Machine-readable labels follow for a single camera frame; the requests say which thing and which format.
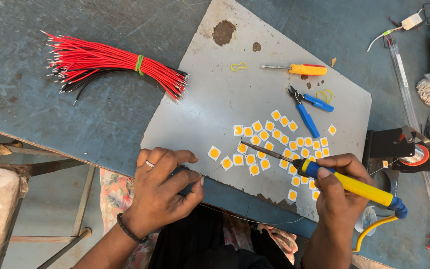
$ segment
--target yellow screwdriver handle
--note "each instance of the yellow screwdriver handle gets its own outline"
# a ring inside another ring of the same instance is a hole
[[[300,74],[304,76],[324,76],[328,69],[325,66],[311,64],[291,64],[290,74]]]
[[[391,193],[387,193],[378,188],[362,183],[361,181],[354,180],[338,172],[335,172],[334,175],[341,182],[345,190],[356,193],[385,206],[389,206],[391,204],[393,199],[393,195]]]

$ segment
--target black bracelet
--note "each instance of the black bracelet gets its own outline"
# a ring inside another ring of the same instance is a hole
[[[138,239],[135,235],[133,235],[126,227],[125,225],[122,223],[122,213],[117,214],[117,223],[119,223],[120,228],[122,228],[122,230],[128,235],[128,237],[132,238],[135,242],[137,242],[138,244],[144,244],[149,240],[149,236],[147,235],[146,237],[144,237],[142,240]]]

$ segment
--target right hand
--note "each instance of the right hand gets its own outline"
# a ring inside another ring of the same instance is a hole
[[[333,168],[340,174],[376,186],[361,162],[351,153],[320,158],[316,160],[316,164]],[[352,232],[369,199],[344,190],[337,177],[325,168],[318,170],[315,186],[321,192],[316,202],[320,222],[332,231]]]

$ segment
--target screwdriver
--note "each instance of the screwdriver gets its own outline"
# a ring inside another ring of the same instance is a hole
[[[300,74],[302,76],[324,76],[328,71],[325,66],[311,64],[291,64],[289,67],[261,66],[261,68],[286,69],[290,74]]]
[[[262,153],[265,153],[267,155],[273,156],[278,159],[283,159],[293,164],[293,166],[295,166],[295,168],[298,170],[298,175],[300,176],[318,179],[318,169],[321,168],[321,166],[317,165],[315,162],[312,162],[306,158],[292,160],[281,154],[278,154],[271,150],[267,150],[260,146],[250,144],[244,141],[242,141],[241,143],[249,146],[254,150],[260,151]],[[325,168],[330,170],[331,173],[333,173],[337,177],[337,179],[341,182],[345,190],[350,191],[352,193],[356,193],[367,199],[370,199],[372,201],[375,201],[377,203],[390,207],[392,210],[396,211],[396,217],[400,219],[403,219],[407,216],[408,210],[402,204],[401,199],[394,197],[391,193],[387,193],[378,188],[362,183],[361,181],[342,175],[336,172],[333,168],[328,168],[328,167],[325,167]]]

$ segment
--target green rubber band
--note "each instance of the green rubber band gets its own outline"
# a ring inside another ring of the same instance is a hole
[[[143,59],[144,59],[144,56],[139,54],[139,57],[137,57],[137,64],[135,64],[135,69],[134,69],[136,72],[138,71],[141,76],[144,75],[144,73],[142,73],[142,71],[140,70]]]

